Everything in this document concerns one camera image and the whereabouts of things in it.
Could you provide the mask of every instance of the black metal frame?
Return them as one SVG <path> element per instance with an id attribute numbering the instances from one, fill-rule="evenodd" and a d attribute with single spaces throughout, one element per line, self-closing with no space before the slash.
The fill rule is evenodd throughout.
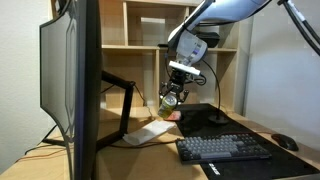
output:
<path id="1" fill-rule="evenodd" d="M 102 71 L 102 80 L 125 89 L 125 97 L 124 97 L 123 106 L 122 106 L 119 130 L 98 140 L 97 148 L 96 148 L 97 152 L 102 148 L 122 139 L 123 135 L 128 132 L 128 124 L 129 124 L 131 103 L 132 103 L 132 97 L 133 97 L 133 90 L 136 84 L 134 81 L 126 81 L 106 71 Z"/>

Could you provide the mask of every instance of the computer mouse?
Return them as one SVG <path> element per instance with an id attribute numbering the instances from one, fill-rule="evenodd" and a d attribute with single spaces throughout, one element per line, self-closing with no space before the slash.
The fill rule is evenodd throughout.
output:
<path id="1" fill-rule="evenodd" d="M 280 147 L 291 151 L 299 151 L 297 143 L 289 136 L 286 136 L 284 134 L 272 134 L 271 138 L 275 140 Z"/>

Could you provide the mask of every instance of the white cloth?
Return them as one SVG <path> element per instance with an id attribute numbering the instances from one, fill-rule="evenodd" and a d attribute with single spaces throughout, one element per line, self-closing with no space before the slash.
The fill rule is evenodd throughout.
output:
<path id="1" fill-rule="evenodd" d="M 125 134 L 123 139 L 129 144 L 137 146 L 168 131 L 174 125 L 172 122 L 154 120 L 137 131 Z"/>

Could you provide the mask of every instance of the wooden desk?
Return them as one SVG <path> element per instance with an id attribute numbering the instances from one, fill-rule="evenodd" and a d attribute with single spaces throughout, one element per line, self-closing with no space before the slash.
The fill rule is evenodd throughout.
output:
<path id="1" fill-rule="evenodd" d="M 246 118 L 235 113 L 228 113 L 232 118 L 256 132 L 272 132 Z M 129 132 L 138 129 L 150 120 L 136 118 L 130 121 Z M 113 131 L 116 121 L 101 121 L 99 137 L 108 131 Z M 269 134 L 261 134 L 264 138 L 271 140 Z M 177 127 L 165 134 L 154 138 L 152 141 L 171 141 L 182 137 Z M 128 145 L 123 140 L 116 145 Z M 314 167 L 320 169 L 320 153 L 303 144 L 298 143 L 298 152 L 288 151 Z M 52 149 L 31 151 L 28 156 L 48 154 Z M 181 165 L 175 144 L 158 145 L 143 149 L 119 149 L 106 147 L 97 153 L 97 179 L 111 180 L 197 180 L 207 179 L 199 165 Z M 0 179 L 68 179 L 68 163 L 66 152 L 59 152 L 52 158 L 21 160 L 5 171 Z M 304 177 L 286 179 L 320 179 L 320 174 Z"/>

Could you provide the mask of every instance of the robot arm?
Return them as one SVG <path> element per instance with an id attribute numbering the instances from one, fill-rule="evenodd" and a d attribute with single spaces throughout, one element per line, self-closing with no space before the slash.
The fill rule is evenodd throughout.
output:
<path id="1" fill-rule="evenodd" d="M 193 13 L 168 38 L 168 47 L 177 52 L 177 59 L 171 61 L 173 68 L 170 80 L 162 83 L 159 92 L 162 104 L 158 115 L 167 118 L 173 109 L 186 100 L 188 91 L 184 84 L 188 75 L 200 75 L 200 71 L 191 67 L 201 60 L 207 44 L 191 31 L 201 22 L 210 20 L 215 25 L 238 22 L 255 14 L 271 0 L 204 0 Z"/>

